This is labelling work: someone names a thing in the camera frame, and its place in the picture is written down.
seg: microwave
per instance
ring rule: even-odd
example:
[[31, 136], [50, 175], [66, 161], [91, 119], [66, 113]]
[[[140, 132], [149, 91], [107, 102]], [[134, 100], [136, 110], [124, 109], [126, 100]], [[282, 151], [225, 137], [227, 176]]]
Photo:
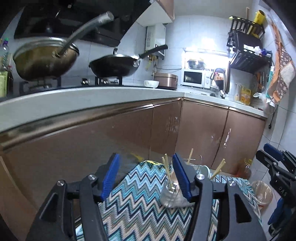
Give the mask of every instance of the microwave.
[[182, 69], [181, 85], [209, 89], [211, 86], [211, 71], [197, 69]]

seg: blue gripper pad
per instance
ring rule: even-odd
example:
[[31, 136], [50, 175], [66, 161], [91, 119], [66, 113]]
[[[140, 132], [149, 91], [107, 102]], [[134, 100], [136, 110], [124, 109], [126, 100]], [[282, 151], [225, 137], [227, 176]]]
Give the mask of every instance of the blue gripper pad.
[[276, 149], [274, 146], [267, 143], [264, 145], [263, 149], [267, 154], [271, 155], [277, 161], [283, 160], [282, 153], [278, 149]]
[[179, 182], [183, 196], [187, 199], [188, 202], [191, 202], [192, 197], [195, 195], [195, 181], [194, 177], [196, 171], [190, 165], [187, 165], [177, 154], [173, 156], [173, 167], [176, 173], [176, 177]]
[[101, 191], [101, 201], [105, 201], [105, 199], [110, 195], [110, 192], [112, 191], [113, 184], [115, 182], [115, 178], [117, 175], [117, 172], [119, 170], [120, 165], [120, 156], [119, 154], [113, 154], [108, 163], [102, 167], [102, 169], [98, 172], [101, 173], [101, 175], [104, 177], [103, 180], [99, 181], [98, 188]]

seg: ceiling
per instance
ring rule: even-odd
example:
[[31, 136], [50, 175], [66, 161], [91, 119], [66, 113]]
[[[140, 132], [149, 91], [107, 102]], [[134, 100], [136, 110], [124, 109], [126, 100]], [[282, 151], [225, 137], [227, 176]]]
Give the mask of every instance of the ceiling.
[[253, 0], [174, 0], [175, 15], [204, 15], [228, 18], [246, 17]]

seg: countertop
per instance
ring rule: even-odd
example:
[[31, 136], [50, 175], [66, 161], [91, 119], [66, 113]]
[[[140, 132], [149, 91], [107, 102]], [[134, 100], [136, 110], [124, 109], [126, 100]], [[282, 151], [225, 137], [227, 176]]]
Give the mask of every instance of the countertop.
[[266, 117], [263, 111], [212, 96], [182, 89], [172, 91], [138, 87], [85, 87], [45, 91], [0, 103], [0, 132], [67, 112], [151, 99], [186, 97], [212, 102]]

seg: metal handle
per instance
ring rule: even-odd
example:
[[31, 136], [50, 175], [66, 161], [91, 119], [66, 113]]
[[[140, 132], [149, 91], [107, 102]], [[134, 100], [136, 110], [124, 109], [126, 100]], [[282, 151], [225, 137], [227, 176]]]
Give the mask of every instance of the metal handle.
[[146, 51], [145, 53], [143, 54], [139, 54], [139, 57], [141, 59], [147, 57], [148, 55], [152, 54], [152, 53], [155, 53], [155, 52], [158, 52], [158, 51], [161, 51], [161, 50], [165, 50], [165, 49], [168, 49], [168, 46], [165, 44], [165, 45], [161, 45], [161, 46], [158, 46], [154, 49], [150, 49], [148, 51]]
[[106, 12], [88, 21], [86, 24], [82, 25], [79, 29], [77, 29], [74, 33], [71, 34], [71, 36], [68, 38], [68, 40], [64, 44], [63, 48], [56, 54], [56, 56], [57, 57], [62, 56], [75, 40], [82, 38], [89, 31], [93, 30], [98, 26], [112, 22], [113, 20], [114, 20], [113, 14], [110, 12]]

